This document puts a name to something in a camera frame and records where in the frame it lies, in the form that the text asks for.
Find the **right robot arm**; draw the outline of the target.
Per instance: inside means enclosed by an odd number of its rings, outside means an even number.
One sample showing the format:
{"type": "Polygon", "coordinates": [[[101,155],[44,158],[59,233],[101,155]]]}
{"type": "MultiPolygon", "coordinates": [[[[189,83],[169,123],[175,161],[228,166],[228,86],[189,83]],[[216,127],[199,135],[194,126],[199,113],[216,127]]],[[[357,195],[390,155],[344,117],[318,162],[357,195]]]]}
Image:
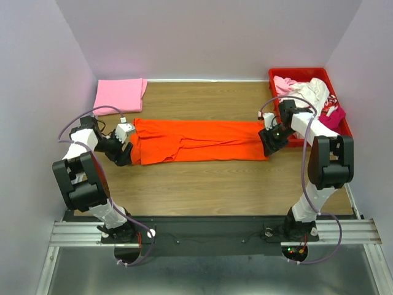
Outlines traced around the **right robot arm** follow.
{"type": "Polygon", "coordinates": [[[264,128],[259,131],[265,157],[273,155],[289,144],[289,137],[299,133],[303,147],[301,182],[302,196],[293,205],[282,224],[266,225],[264,234],[270,243],[292,242],[301,238],[318,240],[316,219],[329,197],[354,176],[354,140],[327,128],[318,119],[318,111],[311,103],[299,108],[299,100],[282,95],[279,116],[272,112],[258,112],[264,128]]]}

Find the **orange t-shirt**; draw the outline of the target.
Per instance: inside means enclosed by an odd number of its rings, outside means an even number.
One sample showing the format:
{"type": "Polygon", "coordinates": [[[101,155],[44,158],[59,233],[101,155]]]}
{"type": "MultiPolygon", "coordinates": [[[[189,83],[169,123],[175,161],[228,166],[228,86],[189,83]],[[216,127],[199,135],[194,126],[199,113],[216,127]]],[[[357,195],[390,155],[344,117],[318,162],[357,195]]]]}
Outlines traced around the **orange t-shirt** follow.
{"type": "Polygon", "coordinates": [[[220,160],[266,161],[260,122],[135,119],[133,165],[220,160]]]}

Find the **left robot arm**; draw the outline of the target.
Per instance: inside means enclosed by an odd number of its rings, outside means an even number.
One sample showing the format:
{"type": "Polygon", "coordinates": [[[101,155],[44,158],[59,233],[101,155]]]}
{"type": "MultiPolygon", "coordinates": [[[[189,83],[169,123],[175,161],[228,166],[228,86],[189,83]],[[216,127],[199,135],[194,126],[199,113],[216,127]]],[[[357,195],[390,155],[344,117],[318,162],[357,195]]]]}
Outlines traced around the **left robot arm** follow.
{"type": "Polygon", "coordinates": [[[99,128],[100,120],[92,116],[80,118],[71,129],[66,155],[54,162],[52,171],[64,203],[69,210],[88,212],[102,222],[97,229],[103,243],[131,243],[140,238],[129,212],[111,198],[104,170],[95,157],[103,153],[118,167],[131,165],[130,135],[133,124],[121,117],[120,123],[108,135],[99,128]]]}

